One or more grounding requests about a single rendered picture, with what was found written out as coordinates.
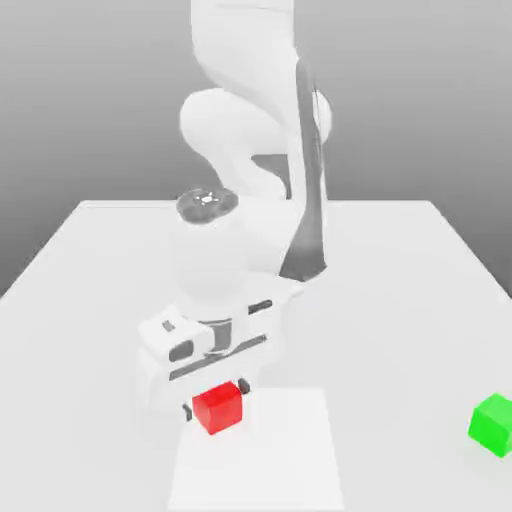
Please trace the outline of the small red cube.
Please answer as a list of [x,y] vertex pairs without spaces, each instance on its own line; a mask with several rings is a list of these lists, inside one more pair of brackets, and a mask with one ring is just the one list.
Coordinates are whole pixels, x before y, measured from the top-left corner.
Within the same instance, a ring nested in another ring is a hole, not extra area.
[[199,423],[214,435],[242,420],[242,394],[229,381],[195,396],[192,408]]

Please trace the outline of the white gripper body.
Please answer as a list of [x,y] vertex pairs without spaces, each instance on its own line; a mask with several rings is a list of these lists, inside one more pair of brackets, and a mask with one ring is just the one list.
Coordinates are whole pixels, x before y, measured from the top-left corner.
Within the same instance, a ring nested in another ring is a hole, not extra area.
[[140,408],[177,413],[192,398],[226,382],[253,383],[262,368],[278,361],[280,336],[257,336],[221,356],[196,361],[178,370],[157,361],[145,347],[137,352],[135,399]]

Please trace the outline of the small green cube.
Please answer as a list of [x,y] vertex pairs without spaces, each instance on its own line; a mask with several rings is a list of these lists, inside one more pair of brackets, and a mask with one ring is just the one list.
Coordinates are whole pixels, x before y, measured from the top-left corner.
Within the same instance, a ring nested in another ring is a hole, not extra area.
[[512,400],[494,393],[477,405],[468,436],[499,458],[512,453]]

